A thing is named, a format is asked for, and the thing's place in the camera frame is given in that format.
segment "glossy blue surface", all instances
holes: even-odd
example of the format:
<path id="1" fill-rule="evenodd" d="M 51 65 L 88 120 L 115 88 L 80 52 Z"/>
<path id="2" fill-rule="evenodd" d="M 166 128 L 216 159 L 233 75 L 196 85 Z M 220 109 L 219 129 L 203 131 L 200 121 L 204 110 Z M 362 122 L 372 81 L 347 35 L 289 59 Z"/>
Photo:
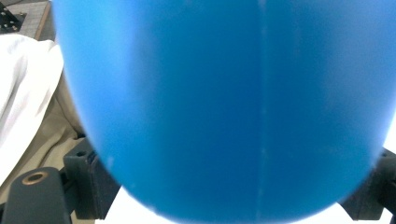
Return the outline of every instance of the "glossy blue surface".
<path id="1" fill-rule="evenodd" d="M 54 0 L 106 168 L 182 223 L 285 222 L 346 197 L 396 102 L 396 2 Z"/>

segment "circular hole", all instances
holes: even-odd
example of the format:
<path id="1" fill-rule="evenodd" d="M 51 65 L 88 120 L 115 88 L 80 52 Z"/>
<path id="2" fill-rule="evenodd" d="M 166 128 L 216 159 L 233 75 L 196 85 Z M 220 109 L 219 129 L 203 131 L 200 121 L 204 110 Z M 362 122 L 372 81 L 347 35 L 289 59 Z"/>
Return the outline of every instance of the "circular hole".
<path id="1" fill-rule="evenodd" d="M 87 154 L 86 151 L 80 151 L 80 152 L 77 153 L 77 156 L 78 157 L 82 157 L 82 156 L 85 156 L 86 154 Z"/>
<path id="2" fill-rule="evenodd" d="M 41 182 L 44 178 L 46 178 L 48 175 L 48 173 L 46 172 L 36 172 L 33 173 L 31 175 L 26 176 L 23 180 L 22 180 L 22 184 L 24 185 L 33 185 L 36 184 L 38 182 Z"/>

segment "beige fabric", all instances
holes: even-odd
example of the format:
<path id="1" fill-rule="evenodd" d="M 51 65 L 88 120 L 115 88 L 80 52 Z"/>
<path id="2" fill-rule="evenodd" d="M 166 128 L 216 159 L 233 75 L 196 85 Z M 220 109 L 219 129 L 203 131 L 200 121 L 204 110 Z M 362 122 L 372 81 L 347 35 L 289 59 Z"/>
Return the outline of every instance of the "beige fabric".
<path id="1" fill-rule="evenodd" d="M 0 203 L 7 200 L 9 185 L 19 175 L 44 166 L 63 168 L 64 154 L 82 140 L 83 134 L 64 77 L 61 77 L 35 138 L 0 187 Z M 74 224 L 94 223 L 94 220 L 76 220 L 75 216 L 72 220 Z"/>

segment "white surface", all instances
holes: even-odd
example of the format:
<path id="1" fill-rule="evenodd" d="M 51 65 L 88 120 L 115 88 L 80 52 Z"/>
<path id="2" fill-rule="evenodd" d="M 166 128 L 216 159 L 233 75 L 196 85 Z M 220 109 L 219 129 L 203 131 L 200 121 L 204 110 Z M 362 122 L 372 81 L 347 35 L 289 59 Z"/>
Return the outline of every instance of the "white surface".
<path id="1" fill-rule="evenodd" d="M 387 141 L 384 146 L 396 153 L 396 116 L 389 130 Z M 389 224 L 391 213 L 384 210 L 378 221 L 353 221 L 347 212 L 338 203 L 312 217 L 293 222 L 293 224 Z M 96 224 L 171 224 L 169 220 L 156 216 L 143 205 L 128 195 L 125 189 L 121 189 L 117 195 L 106 220 L 97 220 Z"/>
<path id="2" fill-rule="evenodd" d="M 63 67 L 52 41 L 0 35 L 0 184 L 35 136 Z"/>

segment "white fabric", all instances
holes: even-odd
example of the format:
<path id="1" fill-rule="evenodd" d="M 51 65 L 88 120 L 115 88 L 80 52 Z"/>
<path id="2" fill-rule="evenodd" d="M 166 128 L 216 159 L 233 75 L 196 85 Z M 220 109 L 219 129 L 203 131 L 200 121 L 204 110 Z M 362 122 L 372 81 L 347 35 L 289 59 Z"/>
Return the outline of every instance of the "white fabric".
<path id="1" fill-rule="evenodd" d="M 34 138 L 63 67 L 53 41 L 0 35 L 0 185 Z"/>

